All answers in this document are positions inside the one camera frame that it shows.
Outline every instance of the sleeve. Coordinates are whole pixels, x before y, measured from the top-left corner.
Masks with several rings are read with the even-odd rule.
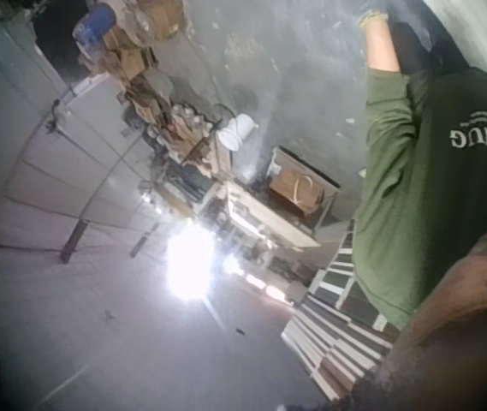
[[[365,204],[376,204],[401,181],[416,137],[407,89],[408,76],[369,68]]]

